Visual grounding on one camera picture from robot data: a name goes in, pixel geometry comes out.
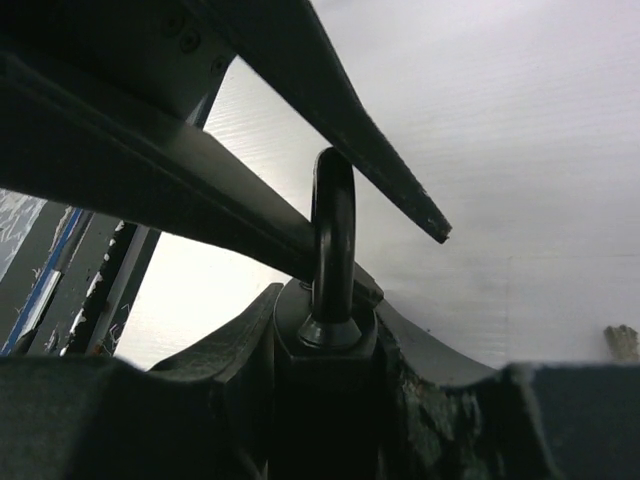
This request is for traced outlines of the black-headed keys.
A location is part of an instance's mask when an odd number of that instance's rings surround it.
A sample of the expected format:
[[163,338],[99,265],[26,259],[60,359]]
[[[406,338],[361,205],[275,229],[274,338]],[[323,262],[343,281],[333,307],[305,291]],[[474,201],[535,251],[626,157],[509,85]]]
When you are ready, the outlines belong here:
[[639,361],[639,333],[635,329],[627,325],[607,326],[604,337],[615,361]]

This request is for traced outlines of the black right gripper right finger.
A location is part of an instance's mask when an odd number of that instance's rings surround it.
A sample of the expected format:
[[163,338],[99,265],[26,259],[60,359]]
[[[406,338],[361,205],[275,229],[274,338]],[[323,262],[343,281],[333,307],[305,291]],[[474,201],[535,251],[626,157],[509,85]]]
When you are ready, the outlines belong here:
[[494,369],[445,345],[388,302],[383,479],[635,479],[639,368],[511,363]]

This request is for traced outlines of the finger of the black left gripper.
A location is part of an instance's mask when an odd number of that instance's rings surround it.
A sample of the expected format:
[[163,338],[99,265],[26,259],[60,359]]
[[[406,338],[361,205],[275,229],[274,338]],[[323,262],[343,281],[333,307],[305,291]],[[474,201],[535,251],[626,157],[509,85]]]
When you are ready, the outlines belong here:
[[197,1],[205,21],[315,131],[438,243],[452,226],[367,113],[309,1]]

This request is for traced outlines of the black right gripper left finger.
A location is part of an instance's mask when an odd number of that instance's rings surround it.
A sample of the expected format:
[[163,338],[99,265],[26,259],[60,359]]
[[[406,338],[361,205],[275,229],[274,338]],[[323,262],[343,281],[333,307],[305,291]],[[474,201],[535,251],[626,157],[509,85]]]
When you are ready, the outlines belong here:
[[5,479],[260,479],[281,285],[142,371],[114,357],[1,361]]

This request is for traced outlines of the black padlock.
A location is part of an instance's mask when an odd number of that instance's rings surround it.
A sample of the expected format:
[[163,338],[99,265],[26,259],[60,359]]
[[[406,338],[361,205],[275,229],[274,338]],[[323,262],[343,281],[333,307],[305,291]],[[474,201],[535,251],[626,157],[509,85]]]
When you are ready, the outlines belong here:
[[335,149],[317,158],[313,278],[274,307],[271,479],[373,479],[379,429],[374,311],[354,304],[355,188]]

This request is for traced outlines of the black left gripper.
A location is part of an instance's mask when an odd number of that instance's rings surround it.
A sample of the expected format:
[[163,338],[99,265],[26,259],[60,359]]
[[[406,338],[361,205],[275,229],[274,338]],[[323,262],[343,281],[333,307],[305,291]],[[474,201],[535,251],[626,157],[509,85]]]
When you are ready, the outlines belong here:
[[[232,48],[181,1],[4,1],[1,32],[202,125]],[[310,222],[211,135],[67,64],[1,53],[1,184],[314,269]]]

